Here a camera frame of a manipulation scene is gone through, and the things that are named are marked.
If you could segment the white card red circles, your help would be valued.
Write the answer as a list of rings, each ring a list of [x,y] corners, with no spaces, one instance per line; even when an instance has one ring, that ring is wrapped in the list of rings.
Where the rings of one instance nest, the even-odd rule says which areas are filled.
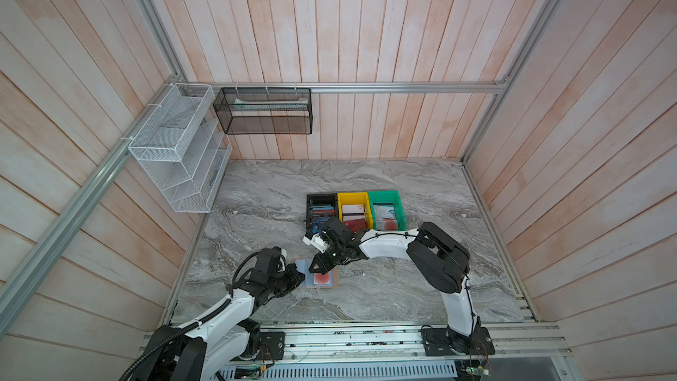
[[[334,285],[334,274],[329,273],[314,273],[313,285],[318,288],[331,288]]]

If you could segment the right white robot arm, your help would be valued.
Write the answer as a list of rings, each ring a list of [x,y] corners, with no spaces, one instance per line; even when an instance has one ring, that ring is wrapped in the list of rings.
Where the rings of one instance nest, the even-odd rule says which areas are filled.
[[[433,222],[406,231],[354,232],[331,217],[318,231],[307,231],[303,243],[317,250],[311,273],[326,274],[336,266],[360,260],[411,261],[426,282],[441,293],[449,332],[469,339],[481,324],[468,286],[471,253]]]

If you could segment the tan leather card holder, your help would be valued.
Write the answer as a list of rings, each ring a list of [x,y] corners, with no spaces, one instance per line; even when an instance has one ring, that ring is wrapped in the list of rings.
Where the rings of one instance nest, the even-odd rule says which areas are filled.
[[[304,281],[300,284],[300,289],[330,289],[336,286],[335,271],[328,274],[311,273],[311,259],[296,259],[296,269],[304,276]]]

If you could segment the silver VIP card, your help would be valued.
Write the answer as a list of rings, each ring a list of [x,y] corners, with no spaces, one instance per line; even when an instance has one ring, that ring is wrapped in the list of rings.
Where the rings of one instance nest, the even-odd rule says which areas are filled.
[[[373,215],[377,220],[396,220],[396,207],[391,203],[375,203]]]

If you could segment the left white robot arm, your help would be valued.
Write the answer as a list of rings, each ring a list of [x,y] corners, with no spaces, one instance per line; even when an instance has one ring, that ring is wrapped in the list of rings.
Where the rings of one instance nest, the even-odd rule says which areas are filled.
[[[257,359],[260,324],[250,317],[304,281],[282,248],[253,252],[236,268],[218,303],[180,326],[158,328],[121,379],[208,380],[234,358]]]

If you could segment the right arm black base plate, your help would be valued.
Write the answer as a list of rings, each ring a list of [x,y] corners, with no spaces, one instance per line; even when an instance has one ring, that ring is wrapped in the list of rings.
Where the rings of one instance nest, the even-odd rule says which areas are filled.
[[[422,344],[426,356],[493,356],[495,345],[484,326],[476,326],[469,336],[458,334],[451,328],[422,326]]]

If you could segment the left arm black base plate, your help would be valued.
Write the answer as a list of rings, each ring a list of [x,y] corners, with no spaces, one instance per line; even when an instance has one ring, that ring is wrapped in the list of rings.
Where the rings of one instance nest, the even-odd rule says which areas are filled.
[[[278,332],[229,333],[215,349],[216,358],[222,362],[270,360],[284,356],[286,334]]]

